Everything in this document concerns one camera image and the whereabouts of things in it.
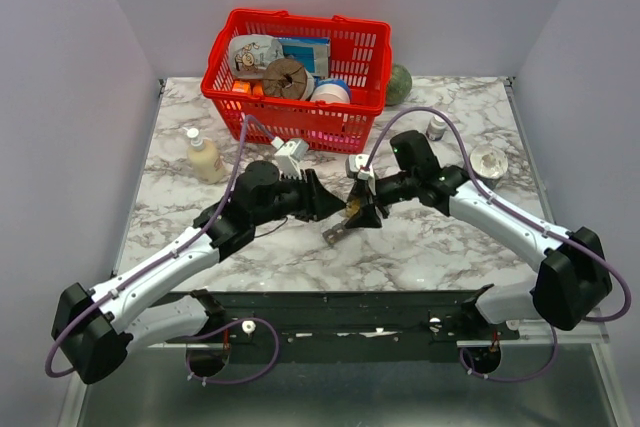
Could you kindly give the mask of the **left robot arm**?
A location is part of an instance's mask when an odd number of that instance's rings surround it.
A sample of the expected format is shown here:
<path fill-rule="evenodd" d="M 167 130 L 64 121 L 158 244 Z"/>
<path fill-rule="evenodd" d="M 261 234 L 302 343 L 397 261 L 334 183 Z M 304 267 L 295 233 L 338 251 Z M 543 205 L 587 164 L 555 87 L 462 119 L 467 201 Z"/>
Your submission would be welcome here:
<path fill-rule="evenodd" d="M 202 211 L 176 240 L 119 277 L 92 288 L 74 283 L 60 294 L 45 373 L 62 377 L 53 360 L 62 352 L 68 374 L 97 383 L 118 369 L 136 347 L 194 336 L 214 340 L 220 315 L 189 295 L 173 304 L 158 302 L 180 283 L 243 249 L 258 226 L 294 217 L 324 220 L 345 206 L 312 169 L 292 177 L 268 161 L 236 169 L 221 200 Z"/>

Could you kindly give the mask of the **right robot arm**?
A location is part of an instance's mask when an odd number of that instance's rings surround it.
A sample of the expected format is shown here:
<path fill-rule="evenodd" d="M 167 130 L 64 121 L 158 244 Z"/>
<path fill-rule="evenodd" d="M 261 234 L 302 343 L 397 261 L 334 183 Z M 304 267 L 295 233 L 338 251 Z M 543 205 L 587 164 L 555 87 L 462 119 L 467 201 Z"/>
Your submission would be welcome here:
<path fill-rule="evenodd" d="M 416 199 L 445 216 L 489 235 L 529 265 L 534 274 L 507 286 L 490 284 L 464 301 L 460 326 L 480 339 L 496 324 L 542 319 L 569 331 L 611 292 L 609 272 L 594 255 L 603 253 L 598 235 L 582 227 L 563 241 L 565 229 L 528 214 L 504 199 L 483 196 L 458 166 L 440 166 L 426 136 L 416 130 L 394 136 L 390 145 L 398 173 L 378 178 L 369 156 L 348 157 L 346 173 L 354 185 L 354 208 L 347 228 L 379 228 L 392 205 Z"/>

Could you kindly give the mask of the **clear jar of yellow pills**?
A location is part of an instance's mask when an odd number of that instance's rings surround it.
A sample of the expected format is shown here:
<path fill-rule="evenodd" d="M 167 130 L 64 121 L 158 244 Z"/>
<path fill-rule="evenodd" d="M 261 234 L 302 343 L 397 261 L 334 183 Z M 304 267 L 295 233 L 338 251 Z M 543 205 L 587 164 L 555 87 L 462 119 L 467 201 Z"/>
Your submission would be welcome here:
<path fill-rule="evenodd" d="M 344 215 L 346 218 L 351 218 L 356 215 L 360 210 L 360 200 L 352 199 L 346 203 Z"/>

